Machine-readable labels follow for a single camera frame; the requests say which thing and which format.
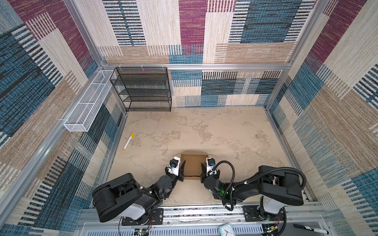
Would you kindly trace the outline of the brown cardboard box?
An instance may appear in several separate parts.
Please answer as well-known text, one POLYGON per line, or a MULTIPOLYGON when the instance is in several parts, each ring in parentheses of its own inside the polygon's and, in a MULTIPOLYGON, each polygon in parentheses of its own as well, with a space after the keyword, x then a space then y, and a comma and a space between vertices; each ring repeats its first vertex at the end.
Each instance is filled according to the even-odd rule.
POLYGON ((200 180, 201 175, 201 163, 206 165, 206 158, 216 158, 215 155, 212 154, 193 154, 193 153, 181 153, 180 158, 181 162, 183 163, 186 161, 185 164, 185 181, 186 180, 200 180))

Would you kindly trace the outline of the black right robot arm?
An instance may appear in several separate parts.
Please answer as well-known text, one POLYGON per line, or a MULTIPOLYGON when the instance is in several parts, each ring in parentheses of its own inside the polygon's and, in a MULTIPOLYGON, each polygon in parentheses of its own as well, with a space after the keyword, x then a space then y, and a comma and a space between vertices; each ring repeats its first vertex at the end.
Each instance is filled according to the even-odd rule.
POLYGON ((258 210, 261 214, 277 215, 286 206, 301 206, 304 204, 302 191, 307 184, 304 173, 292 167, 259 166, 258 172, 243 181, 235 181, 236 171, 231 162, 223 160, 218 163, 209 159, 201 164, 200 182, 220 200, 229 211, 233 211, 238 203, 261 195, 258 210), (219 166, 226 164, 231 168, 229 182, 220 180, 219 166))

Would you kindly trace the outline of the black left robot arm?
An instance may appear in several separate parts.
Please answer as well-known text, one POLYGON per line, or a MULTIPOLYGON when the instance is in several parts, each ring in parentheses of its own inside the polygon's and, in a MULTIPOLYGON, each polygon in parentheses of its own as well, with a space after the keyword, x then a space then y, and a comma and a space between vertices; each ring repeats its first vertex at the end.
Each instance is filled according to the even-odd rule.
POLYGON ((177 182, 184 181, 185 164, 175 156, 165 167, 165 175, 150 187, 140 185, 131 173, 98 186, 92 197, 99 221, 103 223, 116 217, 136 222, 148 219, 151 212, 169 198, 177 182))

